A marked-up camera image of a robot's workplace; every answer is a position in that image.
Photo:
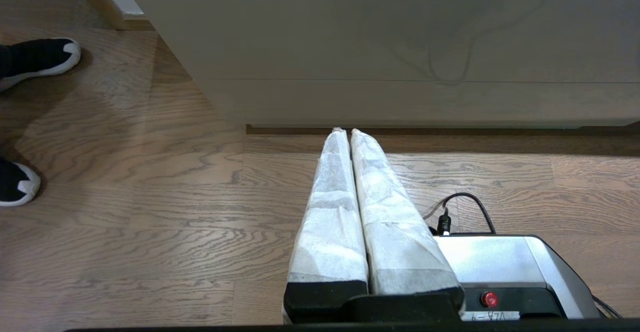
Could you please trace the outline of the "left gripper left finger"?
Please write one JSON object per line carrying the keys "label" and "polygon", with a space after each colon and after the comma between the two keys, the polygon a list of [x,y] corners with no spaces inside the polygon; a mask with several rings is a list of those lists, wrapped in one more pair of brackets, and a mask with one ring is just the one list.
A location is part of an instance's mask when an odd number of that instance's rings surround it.
{"label": "left gripper left finger", "polygon": [[369,293],[369,272],[350,145],[335,128],[318,157],[295,238],[286,300],[349,300]]}

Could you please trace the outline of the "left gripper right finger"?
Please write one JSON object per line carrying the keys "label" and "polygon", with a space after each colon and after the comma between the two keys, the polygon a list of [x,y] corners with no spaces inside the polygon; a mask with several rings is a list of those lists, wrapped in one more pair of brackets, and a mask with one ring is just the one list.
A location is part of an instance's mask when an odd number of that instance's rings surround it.
{"label": "left gripper right finger", "polygon": [[448,293],[464,300],[454,270],[378,141],[353,129],[351,155],[373,293]]}

